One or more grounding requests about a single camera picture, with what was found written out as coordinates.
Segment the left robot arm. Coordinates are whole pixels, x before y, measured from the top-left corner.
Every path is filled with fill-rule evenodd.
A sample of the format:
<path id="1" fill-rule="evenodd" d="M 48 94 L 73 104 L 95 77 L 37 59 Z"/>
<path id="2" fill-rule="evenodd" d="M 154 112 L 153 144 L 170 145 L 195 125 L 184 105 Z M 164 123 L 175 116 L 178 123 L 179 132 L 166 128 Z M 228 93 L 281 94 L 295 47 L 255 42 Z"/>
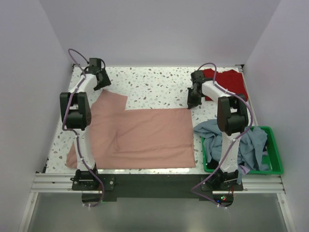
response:
<path id="1" fill-rule="evenodd" d="M 91 150 L 89 131 L 92 114 L 88 96 L 109 86 L 111 81 L 102 59 L 90 58 L 87 64 L 88 66 L 82 69 L 79 82 L 70 91 L 62 92 L 59 96 L 62 129 L 71 131 L 74 136 L 77 171 L 71 179 L 72 189 L 104 191 Z"/>

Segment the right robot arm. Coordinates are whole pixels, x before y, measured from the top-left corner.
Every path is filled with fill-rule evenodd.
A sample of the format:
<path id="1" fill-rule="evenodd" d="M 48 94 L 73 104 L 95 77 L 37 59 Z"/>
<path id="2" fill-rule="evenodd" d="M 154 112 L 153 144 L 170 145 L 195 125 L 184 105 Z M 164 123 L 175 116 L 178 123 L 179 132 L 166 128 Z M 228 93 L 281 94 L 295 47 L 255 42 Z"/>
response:
<path id="1" fill-rule="evenodd" d="M 217 126 L 222 132 L 222 151 L 217 168 L 205 183 L 212 189 L 229 189 L 238 179 L 238 150 L 241 136 L 247 126 L 250 108 L 244 95 L 237 95 L 220 86 L 214 79 L 206 78 L 203 71 L 191 73 L 192 87 L 188 88 L 187 108 L 202 104 L 208 96 L 217 103 Z"/>

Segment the pink t shirt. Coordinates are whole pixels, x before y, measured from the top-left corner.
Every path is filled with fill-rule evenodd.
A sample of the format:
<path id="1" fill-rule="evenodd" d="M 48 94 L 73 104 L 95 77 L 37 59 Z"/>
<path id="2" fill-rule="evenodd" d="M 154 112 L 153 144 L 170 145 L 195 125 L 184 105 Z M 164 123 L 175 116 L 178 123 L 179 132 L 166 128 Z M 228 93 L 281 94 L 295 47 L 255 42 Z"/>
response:
<path id="1" fill-rule="evenodd" d="M 191 112 L 126 109 L 127 96 L 103 90 L 91 106 L 91 151 L 99 169 L 194 168 Z"/>

